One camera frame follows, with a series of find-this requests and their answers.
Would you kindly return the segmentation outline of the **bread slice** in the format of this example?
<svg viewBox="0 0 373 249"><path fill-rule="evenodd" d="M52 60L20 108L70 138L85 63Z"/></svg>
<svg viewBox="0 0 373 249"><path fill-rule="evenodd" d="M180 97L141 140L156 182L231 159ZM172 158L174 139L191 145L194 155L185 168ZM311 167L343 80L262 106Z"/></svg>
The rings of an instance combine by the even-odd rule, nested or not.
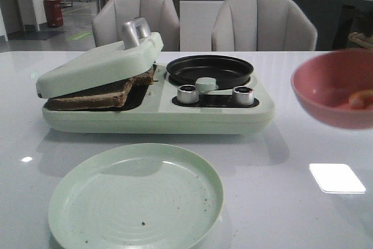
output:
<svg viewBox="0 0 373 249"><path fill-rule="evenodd" d="M135 86L152 85L154 83L155 69L156 69L156 66L152 65L152 67L148 71L131 77L131 82Z"/></svg>
<svg viewBox="0 0 373 249"><path fill-rule="evenodd" d="M49 110L58 111L122 107L132 86L133 82L131 80L121 80L48 99L45 107Z"/></svg>

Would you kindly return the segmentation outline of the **mint green sandwich maker lid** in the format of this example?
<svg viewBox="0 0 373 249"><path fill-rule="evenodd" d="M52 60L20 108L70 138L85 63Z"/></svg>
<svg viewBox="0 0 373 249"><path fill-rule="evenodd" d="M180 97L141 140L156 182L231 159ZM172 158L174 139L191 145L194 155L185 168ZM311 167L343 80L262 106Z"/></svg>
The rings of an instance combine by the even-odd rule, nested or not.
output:
<svg viewBox="0 0 373 249"><path fill-rule="evenodd" d="M143 17L121 26L122 40L91 49L41 75L36 83L40 98L49 99L91 89L148 71L163 48L158 32Z"/></svg>

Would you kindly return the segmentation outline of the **pink bowl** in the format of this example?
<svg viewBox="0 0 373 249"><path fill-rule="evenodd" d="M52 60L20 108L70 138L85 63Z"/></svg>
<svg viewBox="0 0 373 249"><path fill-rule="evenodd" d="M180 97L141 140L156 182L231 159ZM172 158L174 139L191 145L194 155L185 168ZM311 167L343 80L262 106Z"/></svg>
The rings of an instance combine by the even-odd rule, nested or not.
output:
<svg viewBox="0 0 373 249"><path fill-rule="evenodd" d="M313 57L291 77L303 109L318 121L345 129L372 128L372 104L352 109L351 95L372 89L372 51L350 48Z"/></svg>

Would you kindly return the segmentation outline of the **orange shrimp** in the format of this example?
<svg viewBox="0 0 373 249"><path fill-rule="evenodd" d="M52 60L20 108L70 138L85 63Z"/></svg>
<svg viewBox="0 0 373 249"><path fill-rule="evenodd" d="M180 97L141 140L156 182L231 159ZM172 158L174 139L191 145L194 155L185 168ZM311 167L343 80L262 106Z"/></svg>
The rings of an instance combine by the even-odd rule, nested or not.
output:
<svg viewBox="0 0 373 249"><path fill-rule="evenodd" d="M372 110L372 89L355 92L349 96L349 106L353 110Z"/></svg>

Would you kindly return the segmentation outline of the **mint green breakfast maker base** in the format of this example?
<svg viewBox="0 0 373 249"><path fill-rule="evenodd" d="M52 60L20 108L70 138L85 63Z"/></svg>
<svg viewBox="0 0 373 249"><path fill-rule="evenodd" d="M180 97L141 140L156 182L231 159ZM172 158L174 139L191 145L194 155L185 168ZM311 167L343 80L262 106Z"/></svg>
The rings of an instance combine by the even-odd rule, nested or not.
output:
<svg viewBox="0 0 373 249"><path fill-rule="evenodd" d="M246 84L254 91L249 107L184 107L173 103L177 86L166 68L155 66L155 81L129 96L142 99L136 108L123 110L51 111L43 117L56 130L114 134L248 134L263 130L275 115L275 104L259 79L252 74Z"/></svg>

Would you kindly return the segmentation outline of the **left silver knob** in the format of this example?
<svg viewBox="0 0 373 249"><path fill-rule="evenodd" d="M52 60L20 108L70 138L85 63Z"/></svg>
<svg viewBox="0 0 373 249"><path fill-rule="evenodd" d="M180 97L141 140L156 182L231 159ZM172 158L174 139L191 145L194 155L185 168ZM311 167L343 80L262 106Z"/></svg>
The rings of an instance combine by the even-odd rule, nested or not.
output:
<svg viewBox="0 0 373 249"><path fill-rule="evenodd" d="M194 104L199 101L199 91L195 85L181 85L177 89L177 101L182 104Z"/></svg>

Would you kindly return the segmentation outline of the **silver knob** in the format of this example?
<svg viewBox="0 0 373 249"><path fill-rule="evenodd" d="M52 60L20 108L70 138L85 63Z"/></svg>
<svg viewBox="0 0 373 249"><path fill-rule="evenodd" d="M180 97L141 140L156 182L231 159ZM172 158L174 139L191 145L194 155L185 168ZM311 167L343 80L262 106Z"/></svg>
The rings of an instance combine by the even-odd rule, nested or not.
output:
<svg viewBox="0 0 373 249"><path fill-rule="evenodd" d="M241 106L251 106L254 104L254 90L247 86L237 86L232 89L233 102Z"/></svg>
<svg viewBox="0 0 373 249"><path fill-rule="evenodd" d="M199 91L195 85L181 85L177 89L177 101L182 104L194 104L199 101Z"/></svg>

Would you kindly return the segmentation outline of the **round black frying pan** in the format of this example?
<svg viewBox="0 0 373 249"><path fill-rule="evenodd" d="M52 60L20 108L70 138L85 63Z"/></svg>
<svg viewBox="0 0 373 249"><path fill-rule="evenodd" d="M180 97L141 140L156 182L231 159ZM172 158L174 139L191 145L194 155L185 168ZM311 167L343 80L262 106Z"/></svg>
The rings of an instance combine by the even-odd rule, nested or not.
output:
<svg viewBox="0 0 373 249"><path fill-rule="evenodd" d="M224 55L192 55L177 58L166 66L176 85L194 85L199 78L214 78L219 90L232 89L249 82L254 67L249 62Z"/></svg>

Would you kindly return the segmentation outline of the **right silver knob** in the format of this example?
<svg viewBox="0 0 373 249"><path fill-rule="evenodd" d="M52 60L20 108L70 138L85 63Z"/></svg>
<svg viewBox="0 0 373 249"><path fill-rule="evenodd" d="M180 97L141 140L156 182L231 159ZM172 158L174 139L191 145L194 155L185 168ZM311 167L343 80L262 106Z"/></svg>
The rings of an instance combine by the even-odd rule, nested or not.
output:
<svg viewBox="0 0 373 249"><path fill-rule="evenodd" d="M247 86L237 86L232 89L233 102L241 106L251 106L254 104L254 90Z"/></svg>

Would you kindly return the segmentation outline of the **mint green round plate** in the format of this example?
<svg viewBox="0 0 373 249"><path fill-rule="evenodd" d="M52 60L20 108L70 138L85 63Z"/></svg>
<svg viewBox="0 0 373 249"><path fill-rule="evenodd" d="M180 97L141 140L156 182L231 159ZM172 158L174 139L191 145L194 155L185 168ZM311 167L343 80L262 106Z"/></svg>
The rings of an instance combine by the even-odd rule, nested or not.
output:
<svg viewBox="0 0 373 249"><path fill-rule="evenodd" d="M140 143L72 169L51 197L48 222L64 248L195 248L223 201L222 181L204 158Z"/></svg>

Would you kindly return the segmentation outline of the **white refrigerator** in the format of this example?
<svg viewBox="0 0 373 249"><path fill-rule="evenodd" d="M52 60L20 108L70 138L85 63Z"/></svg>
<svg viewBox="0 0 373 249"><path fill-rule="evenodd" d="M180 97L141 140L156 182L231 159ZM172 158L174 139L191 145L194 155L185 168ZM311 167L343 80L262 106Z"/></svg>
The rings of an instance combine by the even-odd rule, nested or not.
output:
<svg viewBox="0 0 373 249"><path fill-rule="evenodd" d="M180 0L180 50L211 51L212 29L226 0Z"/></svg>

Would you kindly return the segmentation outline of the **red trash bin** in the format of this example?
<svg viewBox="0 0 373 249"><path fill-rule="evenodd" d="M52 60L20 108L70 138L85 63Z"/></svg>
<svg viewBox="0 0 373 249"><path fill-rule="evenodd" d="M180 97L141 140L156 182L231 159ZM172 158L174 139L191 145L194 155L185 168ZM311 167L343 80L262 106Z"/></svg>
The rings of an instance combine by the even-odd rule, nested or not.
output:
<svg viewBox="0 0 373 249"><path fill-rule="evenodd" d="M48 27L63 26L61 0L43 0Z"/></svg>

